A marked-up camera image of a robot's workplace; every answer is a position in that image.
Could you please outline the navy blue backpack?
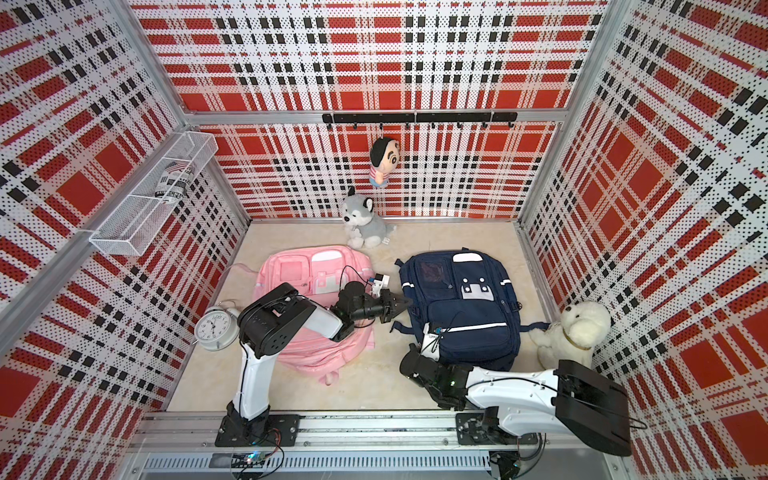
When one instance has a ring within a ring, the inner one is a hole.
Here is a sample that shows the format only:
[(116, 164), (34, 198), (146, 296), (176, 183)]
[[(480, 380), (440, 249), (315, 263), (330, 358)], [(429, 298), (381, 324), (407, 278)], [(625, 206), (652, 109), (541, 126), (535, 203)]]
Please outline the navy blue backpack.
[(509, 371), (519, 353), (521, 334), (546, 330), (547, 322), (524, 325), (510, 276), (486, 253), (462, 248), (433, 251), (397, 260), (403, 294), (413, 300), (408, 326), (393, 328), (415, 337), (421, 350), (426, 323), (444, 328), (443, 364), (468, 364)]

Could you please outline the pink backpack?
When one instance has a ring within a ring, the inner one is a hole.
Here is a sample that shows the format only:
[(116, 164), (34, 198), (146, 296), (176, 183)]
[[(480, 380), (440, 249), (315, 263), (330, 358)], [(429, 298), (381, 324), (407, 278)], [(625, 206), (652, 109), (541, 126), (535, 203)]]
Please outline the pink backpack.
[[(256, 277), (254, 300), (287, 282), (324, 307), (336, 303), (340, 288), (347, 282), (374, 275), (370, 258), (345, 245), (284, 250), (270, 256), (259, 271), (243, 263), (237, 266)], [(356, 328), (338, 343), (303, 328), (280, 353), (278, 361), (329, 386), (338, 380), (342, 367), (374, 347), (371, 326)]]

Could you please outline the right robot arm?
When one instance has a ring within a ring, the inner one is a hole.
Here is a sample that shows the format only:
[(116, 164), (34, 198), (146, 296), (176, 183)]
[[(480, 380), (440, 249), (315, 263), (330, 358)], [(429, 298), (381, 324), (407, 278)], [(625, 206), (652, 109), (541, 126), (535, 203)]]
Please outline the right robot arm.
[(411, 345), (399, 370), (442, 409), (482, 410), (481, 425), (496, 442), (571, 433), (599, 452), (632, 454), (626, 389), (578, 362), (561, 360), (556, 368), (539, 372), (491, 371), (445, 365)]

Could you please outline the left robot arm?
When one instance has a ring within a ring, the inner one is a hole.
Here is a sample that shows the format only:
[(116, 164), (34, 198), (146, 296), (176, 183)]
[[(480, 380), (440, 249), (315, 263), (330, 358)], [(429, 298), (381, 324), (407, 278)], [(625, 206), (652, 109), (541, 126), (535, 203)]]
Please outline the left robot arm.
[(237, 318), (243, 350), (240, 386), (227, 407), (237, 423), (251, 424), (268, 416), (269, 387), (278, 355), (303, 329), (340, 343), (361, 330), (362, 320), (392, 321), (413, 301), (384, 288), (378, 297), (358, 281), (338, 292), (325, 307), (283, 282), (246, 307)]

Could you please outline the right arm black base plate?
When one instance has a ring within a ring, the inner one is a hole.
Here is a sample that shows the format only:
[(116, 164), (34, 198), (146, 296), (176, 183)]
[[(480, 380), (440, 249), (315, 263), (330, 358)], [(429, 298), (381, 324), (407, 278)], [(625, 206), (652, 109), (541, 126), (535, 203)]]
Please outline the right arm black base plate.
[(455, 415), (457, 441), (463, 446), (509, 445), (515, 448), (537, 446), (537, 434), (515, 436), (504, 431), (496, 418), (486, 419), (483, 412), (464, 412)]

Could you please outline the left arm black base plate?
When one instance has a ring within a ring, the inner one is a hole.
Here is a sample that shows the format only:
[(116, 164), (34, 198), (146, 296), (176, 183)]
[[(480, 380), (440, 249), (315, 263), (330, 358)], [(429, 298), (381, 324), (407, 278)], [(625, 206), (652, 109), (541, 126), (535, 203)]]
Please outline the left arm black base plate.
[(243, 420), (237, 412), (223, 417), (215, 439), (216, 447), (246, 447), (277, 444), (295, 445), (301, 417), (295, 414), (266, 412), (253, 420)]

